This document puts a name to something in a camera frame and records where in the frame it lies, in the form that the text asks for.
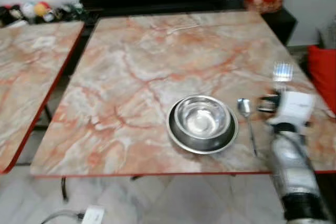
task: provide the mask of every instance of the metal spoon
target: metal spoon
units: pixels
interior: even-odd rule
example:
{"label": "metal spoon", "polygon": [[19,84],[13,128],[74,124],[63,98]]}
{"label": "metal spoon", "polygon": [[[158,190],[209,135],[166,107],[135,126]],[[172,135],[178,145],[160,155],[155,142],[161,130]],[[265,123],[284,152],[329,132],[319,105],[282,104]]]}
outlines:
{"label": "metal spoon", "polygon": [[256,147],[256,142],[255,142],[255,139],[254,139],[252,126],[251,126],[251,122],[250,122],[250,114],[251,114],[250,100],[245,99],[245,98],[240,98],[240,99],[237,100],[237,105],[238,105],[238,110],[239,110],[240,114],[243,117],[245,117],[245,119],[247,121],[249,136],[250,136],[250,140],[252,142],[254,155],[257,157],[258,156],[257,147]]}

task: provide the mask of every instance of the cable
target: cable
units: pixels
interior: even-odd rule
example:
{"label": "cable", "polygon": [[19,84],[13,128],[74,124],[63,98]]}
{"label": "cable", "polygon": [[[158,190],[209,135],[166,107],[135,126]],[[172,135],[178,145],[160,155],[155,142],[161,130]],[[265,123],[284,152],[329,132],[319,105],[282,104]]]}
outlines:
{"label": "cable", "polygon": [[72,218],[76,218],[78,220],[82,220],[84,218],[85,212],[75,212],[75,211],[69,211],[69,210],[62,210],[58,211],[50,216],[48,216],[44,221],[41,222],[41,224],[45,224],[49,222],[50,220],[59,217],[59,216],[68,216]]}

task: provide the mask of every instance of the stainless steel bowl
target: stainless steel bowl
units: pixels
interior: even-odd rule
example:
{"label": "stainless steel bowl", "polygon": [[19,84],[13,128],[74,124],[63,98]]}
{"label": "stainless steel bowl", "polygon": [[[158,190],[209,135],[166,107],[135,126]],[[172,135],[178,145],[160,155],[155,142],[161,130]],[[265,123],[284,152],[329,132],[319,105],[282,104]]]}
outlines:
{"label": "stainless steel bowl", "polygon": [[168,115],[167,115],[167,130],[169,137],[173,142],[175,142],[179,147],[197,154],[213,154],[216,152],[220,152],[224,149],[226,149],[228,146],[231,145],[231,143],[236,139],[238,134],[238,120],[236,115],[233,113],[233,111],[227,107],[227,110],[229,111],[229,117],[230,117],[230,124],[228,126],[228,129],[225,131],[225,133],[217,140],[217,143],[215,144],[209,144],[211,141],[203,141],[205,144],[198,144],[198,141],[186,141],[185,138],[178,136],[176,133],[176,123],[174,119],[175,110],[177,109],[178,104],[182,102],[183,99],[177,101],[170,109]]}
{"label": "stainless steel bowl", "polygon": [[222,102],[205,95],[191,95],[177,104],[171,127],[187,146],[208,150],[222,145],[230,121],[230,113]]}

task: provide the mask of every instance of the marble tabletop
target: marble tabletop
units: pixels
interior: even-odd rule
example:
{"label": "marble tabletop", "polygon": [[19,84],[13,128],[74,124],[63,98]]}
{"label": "marble tabletop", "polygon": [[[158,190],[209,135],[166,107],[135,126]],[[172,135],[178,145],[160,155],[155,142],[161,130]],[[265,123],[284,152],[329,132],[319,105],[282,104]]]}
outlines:
{"label": "marble tabletop", "polygon": [[[269,136],[252,115],[253,157],[237,98],[272,87],[275,61],[294,61],[253,12],[101,19],[81,57],[31,165],[37,176],[108,176],[268,172]],[[290,88],[315,93],[295,65]],[[175,146],[166,114],[190,94],[212,95],[239,119],[234,144],[196,155]],[[336,169],[336,131],[317,96],[308,151],[319,171]]]}
{"label": "marble tabletop", "polygon": [[15,165],[82,22],[0,29],[0,173]]}

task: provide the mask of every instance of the floor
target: floor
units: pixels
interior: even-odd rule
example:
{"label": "floor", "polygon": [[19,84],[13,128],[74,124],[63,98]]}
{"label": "floor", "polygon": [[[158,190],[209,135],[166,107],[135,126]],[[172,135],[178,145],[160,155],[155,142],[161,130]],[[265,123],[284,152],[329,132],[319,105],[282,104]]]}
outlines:
{"label": "floor", "polygon": [[[55,111],[68,78],[62,78],[48,106]],[[38,122],[45,124],[45,115]],[[44,132],[33,132],[18,160],[32,161]],[[105,209],[103,223],[250,224],[285,223],[268,175],[152,176],[68,178],[69,202],[62,200],[60,179],[38,179],[29,166],[16,166],[0,176],[0,216],[7,224],[40,224],[59,210]],[[50,224],[72,224],[59,217]]]}

